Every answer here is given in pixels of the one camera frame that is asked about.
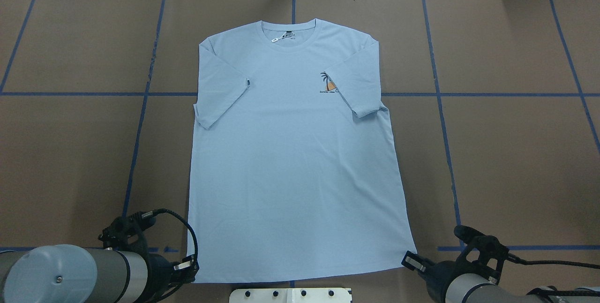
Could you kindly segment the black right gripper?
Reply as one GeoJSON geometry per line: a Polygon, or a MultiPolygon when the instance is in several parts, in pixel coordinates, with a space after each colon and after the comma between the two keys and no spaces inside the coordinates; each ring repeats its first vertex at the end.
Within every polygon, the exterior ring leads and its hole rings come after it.
{"type": "Polygon", "coordinates": [[[450,284],[459,276],[457,262],[435,263],[411,251],[405,252],[401,265],[424,275],[427,294],[433,301],[445,301],[450,284]]]}

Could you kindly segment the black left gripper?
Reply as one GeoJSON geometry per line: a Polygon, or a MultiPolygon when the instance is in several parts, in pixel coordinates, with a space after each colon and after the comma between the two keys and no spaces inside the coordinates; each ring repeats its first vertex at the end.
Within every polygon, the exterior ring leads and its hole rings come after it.
{"type": "Polygon", "coordinates": [[[197,256],[188,255],[180,262],[169,262],[159,254],[148,254],[147,301],[161,301],[171,296],[184,284],[195,281],[199,271],[197,256]]]}

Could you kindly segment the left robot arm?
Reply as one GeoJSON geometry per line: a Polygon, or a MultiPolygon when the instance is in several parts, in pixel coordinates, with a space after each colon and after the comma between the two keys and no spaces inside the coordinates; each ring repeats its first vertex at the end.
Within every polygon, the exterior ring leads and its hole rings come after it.
{"type": "Polygon", "coordinates": [[[58,244],[1,252],[3,303],[158,303],[195,281],[195,256],[58,244]]]}

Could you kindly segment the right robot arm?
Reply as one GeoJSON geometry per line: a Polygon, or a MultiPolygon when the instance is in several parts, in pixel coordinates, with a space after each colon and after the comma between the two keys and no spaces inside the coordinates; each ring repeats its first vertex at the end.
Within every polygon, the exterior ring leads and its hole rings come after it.
{"type": "Polygon", "coordinates": [[[497,284],[493,275],[501,271],[479,262],[469,262],[463,256],[455,261],[435,263],[407,251],[403,267],[416,271],[426,282],[429,298],[434,303],[597,303],[598,287],[557,290],[537,287],[524,296],[510,294],[497,284]]]}

